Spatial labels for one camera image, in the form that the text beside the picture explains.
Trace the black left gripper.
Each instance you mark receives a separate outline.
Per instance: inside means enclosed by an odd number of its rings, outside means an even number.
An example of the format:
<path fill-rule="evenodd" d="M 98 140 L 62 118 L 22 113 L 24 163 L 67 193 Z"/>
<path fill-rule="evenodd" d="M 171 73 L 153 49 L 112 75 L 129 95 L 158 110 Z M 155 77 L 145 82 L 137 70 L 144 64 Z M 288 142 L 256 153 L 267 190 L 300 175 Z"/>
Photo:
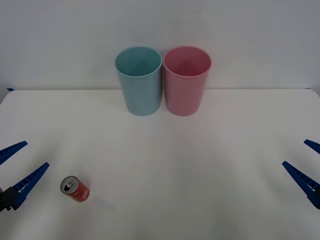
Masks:
<path fill-rule="evenodd" d="M 2 165 L 27 144 L 28 143 L 26 141 L 22 141 L 0 150 L 0 165 Z M 4 209 L 7 211 L 10 209 L 17 210 L 26 200 L 27 195 L 35 187 L 49 166 L 49 163 L 45 162 L 42 166 L 37 168 L 34 172 L 15 185 L 9 187 L 5 191 L 0 189 L 0 211 L 2 212 Z"/>

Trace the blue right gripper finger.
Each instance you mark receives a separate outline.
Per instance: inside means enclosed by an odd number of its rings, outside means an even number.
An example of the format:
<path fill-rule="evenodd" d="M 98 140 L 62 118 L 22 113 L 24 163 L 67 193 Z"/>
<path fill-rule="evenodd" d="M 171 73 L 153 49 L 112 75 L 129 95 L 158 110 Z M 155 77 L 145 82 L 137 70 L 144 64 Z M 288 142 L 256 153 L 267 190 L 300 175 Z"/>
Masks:
<path fill-rule="evenodd" d="M 320 184 L 287 161 L 282 163 L 283 167 L 306 194 L 308 200 L 319 210 L 320 209 Z"/>
<path fill-rule="evenodd" d="M 311 141 L 309 139 L 306 139 L 303 143 L 305 145 L 307 145 L 308 147 L 310 147 L 311 149 L 313 149 L 318 154 L 320 154 L 320 144 L 319 143 Z"/>

